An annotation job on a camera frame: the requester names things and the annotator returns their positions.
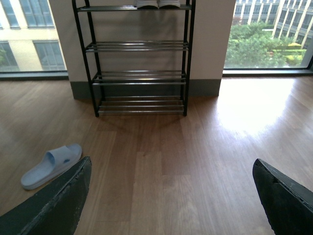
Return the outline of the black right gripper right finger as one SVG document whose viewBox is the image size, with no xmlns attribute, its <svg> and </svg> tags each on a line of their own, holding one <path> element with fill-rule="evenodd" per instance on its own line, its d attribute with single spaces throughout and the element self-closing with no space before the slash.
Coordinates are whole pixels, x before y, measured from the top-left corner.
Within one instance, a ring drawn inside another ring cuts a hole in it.
<svg viewBox="0 0 313 235">
<path fill-rule="evenodd" d="M 313 233 L 313 192 L 267 162 L 256 159 L 252 168 L 256 189 L 276 235 Z"/>
</svg>

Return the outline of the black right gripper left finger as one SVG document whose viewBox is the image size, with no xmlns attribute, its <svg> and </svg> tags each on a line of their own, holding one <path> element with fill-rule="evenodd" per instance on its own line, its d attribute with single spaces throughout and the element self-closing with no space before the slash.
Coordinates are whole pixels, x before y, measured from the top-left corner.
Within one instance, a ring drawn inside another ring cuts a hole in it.
<svg viewBox="0 0 313 235">
<path fill-rule="evenodd" d="M 0 217 L 2 235 L 72 235 L 89 192 L 92 163 L 82 158 Z"/>
</svg>

